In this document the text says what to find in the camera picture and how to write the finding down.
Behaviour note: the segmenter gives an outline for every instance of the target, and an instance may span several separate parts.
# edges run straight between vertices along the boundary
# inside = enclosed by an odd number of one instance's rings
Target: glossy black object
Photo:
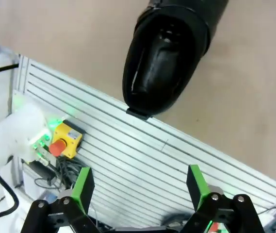
[[[151,0],[123,75],[127,113],[148,119],[178,99],[207,52],[228,0]]]

